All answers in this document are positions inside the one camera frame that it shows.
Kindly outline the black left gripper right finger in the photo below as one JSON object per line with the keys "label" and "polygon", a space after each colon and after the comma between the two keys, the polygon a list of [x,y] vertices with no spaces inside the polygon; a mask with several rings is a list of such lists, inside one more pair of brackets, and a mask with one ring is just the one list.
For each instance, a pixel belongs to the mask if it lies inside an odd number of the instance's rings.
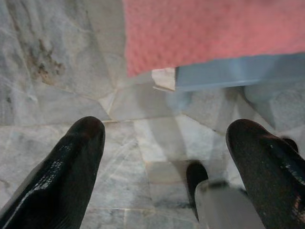
{"label": "black left gripper right finger", "polygon": [[267,229],[305,227],[305,161],[284,139],[238,119],[226,144],[248,197]]}

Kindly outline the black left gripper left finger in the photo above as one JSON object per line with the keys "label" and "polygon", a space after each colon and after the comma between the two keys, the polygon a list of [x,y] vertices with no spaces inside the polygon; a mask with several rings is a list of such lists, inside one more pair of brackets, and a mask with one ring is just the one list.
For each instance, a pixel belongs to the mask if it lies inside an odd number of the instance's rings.
{"label": "black left gripper left finger", "polygon": [[3,229],[78,229],[105,145],[101,120],[75,122],[0,211]]}

